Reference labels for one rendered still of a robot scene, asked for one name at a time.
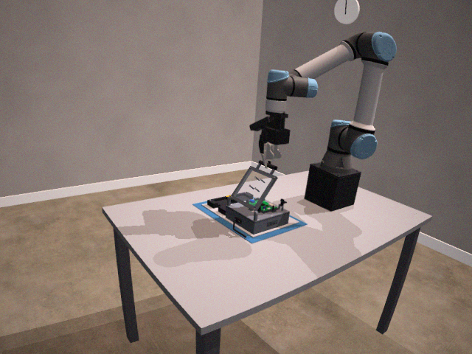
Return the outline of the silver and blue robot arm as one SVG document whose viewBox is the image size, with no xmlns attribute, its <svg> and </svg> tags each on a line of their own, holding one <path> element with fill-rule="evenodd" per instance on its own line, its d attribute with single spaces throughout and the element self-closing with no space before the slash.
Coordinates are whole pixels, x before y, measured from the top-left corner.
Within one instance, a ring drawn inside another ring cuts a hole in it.
<svg viewBox="0 0 472 354">
<path fill-rule="evenodd" d="M 332 121 L 327 151 L 321 162 L 321 167 L 330 172 L 351 173 L 351 155 L 367 159 L 376 150 L 373 121 L 381 81 L 384 69 L 388 67 L 388 61 L 395 57 L 396 51 L 396 43 L 391 35 L 383 32 L 360 32 L 291 72 L 270 70 L 265 109 L 282 114 L 286 108 L 287 96 L 315 97 L 318 91 L 315 78 L 346 61 L 361 58 L 364 69 L 354 120 Z"/>
</svg>

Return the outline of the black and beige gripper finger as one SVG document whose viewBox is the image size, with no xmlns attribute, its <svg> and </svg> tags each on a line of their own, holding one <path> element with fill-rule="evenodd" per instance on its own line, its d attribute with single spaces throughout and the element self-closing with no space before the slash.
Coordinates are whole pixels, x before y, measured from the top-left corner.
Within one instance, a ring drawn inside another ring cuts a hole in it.
<svg viewBox="0 0 472 354">
<path fill-rule="evenodd" d="M 268 165 L 267 159 L 273 159 L 274 154 L 271 152 L 271 144 L 266 142 L 266 140 L 263 138 L 263 135 L 260 135 L 259 149 L 260 149 L 260 153 L 263 159 L 263 164 L 265 168 L 267 169 L 267 165 Z"/>
<path fill-rule="evenodd" d="M 278 151 L 278 145 L 271 144 L 271 151 L 274 154 L 274 159 L 280 159 L 281 158 L 282 154 Z M 268 163 L 273 164 L 274 159 L 269 159 Z"/>
</svg>

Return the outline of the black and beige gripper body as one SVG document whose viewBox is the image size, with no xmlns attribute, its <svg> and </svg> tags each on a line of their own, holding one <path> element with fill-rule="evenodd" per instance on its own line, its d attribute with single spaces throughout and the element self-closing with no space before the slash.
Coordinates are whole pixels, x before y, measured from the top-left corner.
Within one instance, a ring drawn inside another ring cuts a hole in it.
<svg viewBox="0 0 472 354">
<path fill-rule="evenodd" d="M 265 125 L 261 130 L 261 135 L 263 135 L 266 142 L 270 142 L 273 145 L 289 144 L 290 130 L 284 128 L 285 118 L 288 118 L 288 114 L 285 114 L 285 112 L 280 114 L 267 110 L 265 111 L 265 114 L 270 115 L 270 123 Z"/>
</svg>

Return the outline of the green circuit board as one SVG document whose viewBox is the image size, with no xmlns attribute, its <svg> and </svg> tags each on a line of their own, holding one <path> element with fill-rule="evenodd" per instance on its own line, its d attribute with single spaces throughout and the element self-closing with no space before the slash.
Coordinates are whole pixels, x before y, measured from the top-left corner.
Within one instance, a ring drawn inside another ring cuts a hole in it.
<svg viewBox="0 0 472 354">
<path fill-rule="evenodd" d="M 268 203 L 268 202 L 266 202 L 266 201 L 263 201 L 262 204 L 261 204 L 261 210 L 262 210 L 262 211 L 270 210 L 270 209 L 272 209 L 272 207 L 273 207 L 273 204 Z M 264 210 L 264 209 L 265 209 L 265 210 Z"/>
</svg>

